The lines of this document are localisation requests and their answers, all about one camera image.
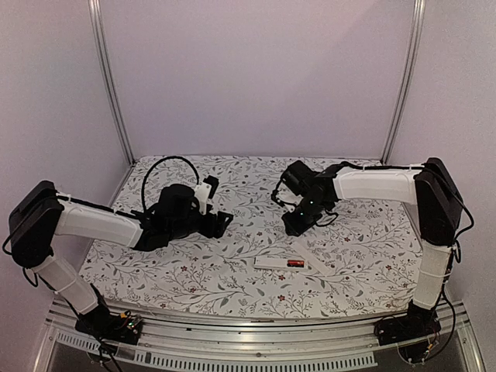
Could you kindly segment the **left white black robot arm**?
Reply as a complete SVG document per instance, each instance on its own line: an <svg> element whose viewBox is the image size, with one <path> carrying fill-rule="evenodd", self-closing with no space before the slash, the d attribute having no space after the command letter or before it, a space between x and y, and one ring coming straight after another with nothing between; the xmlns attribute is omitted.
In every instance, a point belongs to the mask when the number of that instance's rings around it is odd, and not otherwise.
<svg viewBox="0 0 496 372"><path fill-rule="evenodd" d="M191 188L172 184L157 203L142 212L126 213L58 192L41 181L11 212L9 235L2 245L6 254L29 269L68 301L98 336L109 336L115 320L98 292L64 259L55 255L55 236L82 236L133 250L150 252L172 241L198 233L218 239L233 215L217 212L211 204L216 187L203 181Z"/></svg>

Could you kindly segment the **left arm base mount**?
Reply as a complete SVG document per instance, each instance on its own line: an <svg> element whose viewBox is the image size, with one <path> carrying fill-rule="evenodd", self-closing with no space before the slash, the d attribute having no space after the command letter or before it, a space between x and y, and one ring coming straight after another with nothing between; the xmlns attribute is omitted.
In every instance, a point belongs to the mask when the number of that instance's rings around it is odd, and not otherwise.
<svg viewBox="0 0 496 372"><path fill-rule="evenodd" d="M114 315L98 291L96 296L97 307L86 315L78 314L75 329L93 336L96 340L137 345L143 328L143 318L140 315L133 315L130 310Z"/></svg>

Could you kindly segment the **long white remote control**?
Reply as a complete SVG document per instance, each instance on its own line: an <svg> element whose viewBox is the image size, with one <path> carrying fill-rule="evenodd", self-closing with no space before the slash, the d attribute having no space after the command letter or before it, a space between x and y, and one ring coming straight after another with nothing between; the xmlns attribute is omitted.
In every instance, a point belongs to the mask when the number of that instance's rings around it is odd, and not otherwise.
<svg viewBox="0 0 496 372"><path fill-rule="evenodd" d="M273 257L256 257L253 262L253 267L261 270L289 270L289 271L306 271L309 266L305 262L304 268L287 267L288 260L301 260L301 259L286 259L286 258L273 258Z"/></svg>

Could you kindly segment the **red battery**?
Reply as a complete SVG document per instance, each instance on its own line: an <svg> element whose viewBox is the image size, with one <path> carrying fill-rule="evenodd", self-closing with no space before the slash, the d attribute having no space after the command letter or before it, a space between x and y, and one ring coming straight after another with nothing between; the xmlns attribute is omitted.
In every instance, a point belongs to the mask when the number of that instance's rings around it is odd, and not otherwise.
<svg viewBox="0 0 496 372"><path fill-rule="evenodd" d="M303 260L288 260L287 267L304 268L305 262Z"/></svg>

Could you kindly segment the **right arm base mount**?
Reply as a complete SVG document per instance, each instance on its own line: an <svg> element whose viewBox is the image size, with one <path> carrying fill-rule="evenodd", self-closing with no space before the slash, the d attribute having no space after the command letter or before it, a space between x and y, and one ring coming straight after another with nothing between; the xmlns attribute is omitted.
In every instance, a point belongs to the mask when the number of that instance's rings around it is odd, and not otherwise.
<svg viewBox="0 0 496 372"><path fill-rule="evenodd" d="M421 308L410 301L405 315L387 316L374 323L380 346L432 335L441 330L436 308Z"/></svg>

